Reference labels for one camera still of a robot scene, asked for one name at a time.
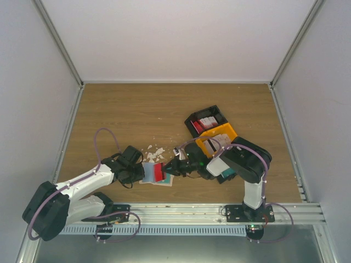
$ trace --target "wooden tabletop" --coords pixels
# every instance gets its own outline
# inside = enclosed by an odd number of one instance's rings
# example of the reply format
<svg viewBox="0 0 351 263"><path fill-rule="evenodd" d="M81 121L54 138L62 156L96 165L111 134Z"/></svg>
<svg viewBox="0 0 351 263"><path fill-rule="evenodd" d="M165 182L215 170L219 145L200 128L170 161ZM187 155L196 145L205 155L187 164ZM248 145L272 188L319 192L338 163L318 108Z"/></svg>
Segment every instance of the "wooden tabletop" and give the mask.
<svg viewBox="0 0 351 263"><path fill-rule="evenodd" d="M93 168L93 136L110 128L124 150L128 145L154 153L191 139L184 121L193 112L217 105L236 133L268 150L273 157L267 177L267 202L301 202L275 106L264 84L87 84L78 108L59 181ZM102 158L117 152L106 131L98 136ZM135 183L131 190L116 182L98 189L115 202L236 203L244 197L240 177L220 185L216 180L175 177L173 186Z"/></svg>

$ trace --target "ventilation grille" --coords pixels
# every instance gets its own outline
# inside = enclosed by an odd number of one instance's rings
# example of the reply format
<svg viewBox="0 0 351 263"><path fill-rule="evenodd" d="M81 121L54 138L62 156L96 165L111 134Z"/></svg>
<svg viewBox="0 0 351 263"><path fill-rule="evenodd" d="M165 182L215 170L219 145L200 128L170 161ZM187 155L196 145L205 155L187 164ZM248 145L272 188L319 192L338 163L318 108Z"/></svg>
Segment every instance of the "ventilation grille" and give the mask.
<svg viewBox="0 0 351 263"><path fill-rule="evenodd" d="M99 235L131 235L136 230L135 225L115 225L112 233L99 233ZM94 235L95 225L70 225L66 226L61 235ZM139 230L140 236L246 236L245 226L165 226L146 225Z"/></svg>

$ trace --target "brown wood surface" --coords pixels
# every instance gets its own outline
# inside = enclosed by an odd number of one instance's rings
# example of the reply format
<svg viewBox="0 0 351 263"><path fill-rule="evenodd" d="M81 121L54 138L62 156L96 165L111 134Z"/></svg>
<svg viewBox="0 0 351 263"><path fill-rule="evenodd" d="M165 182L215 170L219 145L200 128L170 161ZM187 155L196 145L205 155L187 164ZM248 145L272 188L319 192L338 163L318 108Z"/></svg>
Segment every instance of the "brown wood surface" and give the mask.
<svg viewBox="0 0 351 263"><path fill-rule="evenodd" d="M215 104L239 136L271 153L267 201L300 202L275 106L267 85L262 84L87 84L59 181L96 165L93 135L100 127L116 134L122 150L133 145L146 155L149 145L152 153L163 147L167 162L172 148L191 139L184 120ZM108 132L100 132L97 142L103 158L117 152ZM128 190L116 182L99 191L115 202L232 203L242 201L244 182L238 176L222 185L216 180L175 177L172 187L135 183Z"/></svg>

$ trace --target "gray floor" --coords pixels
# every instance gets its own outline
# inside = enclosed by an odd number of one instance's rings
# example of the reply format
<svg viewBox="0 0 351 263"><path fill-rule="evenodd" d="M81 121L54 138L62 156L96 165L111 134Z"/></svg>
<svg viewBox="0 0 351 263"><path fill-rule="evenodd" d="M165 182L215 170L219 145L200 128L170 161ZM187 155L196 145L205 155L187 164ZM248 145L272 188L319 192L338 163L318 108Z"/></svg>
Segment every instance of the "gray floor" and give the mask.
<svg viewBox="0 0 351 263"><path fill-rule="evenodd" d="M269 226L264 239L284 236L289 226ZM36 263L113 262L322 262L311 226L296 226L291 238L253 244L243 237L137 236L96 244L93 236L58 236L42 242Z"/></svg>

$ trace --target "white wall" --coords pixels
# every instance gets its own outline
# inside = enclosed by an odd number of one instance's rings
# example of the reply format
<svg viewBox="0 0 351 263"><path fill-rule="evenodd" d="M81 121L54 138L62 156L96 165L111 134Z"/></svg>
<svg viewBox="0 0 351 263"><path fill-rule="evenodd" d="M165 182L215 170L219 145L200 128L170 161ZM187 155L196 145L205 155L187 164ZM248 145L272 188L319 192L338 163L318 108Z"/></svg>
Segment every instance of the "white wall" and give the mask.
<svg viewBox="0 0 351 263"><path fill-rule="evenodd" d="M314 0L43 0L86 81L274 77Z"/></svg>
<svg viewBox="0 0 351 263"><path fill-rule="evenodd" d="M22 212L53 176L78 85L32 2L0 3L0 255L15 262Z"/></svg>
<svg viewBox="0 0 351 263"><path fill-rule="evenodd" d="M350 262L351 2L326 1L277 83L312 201Z"/></svg>

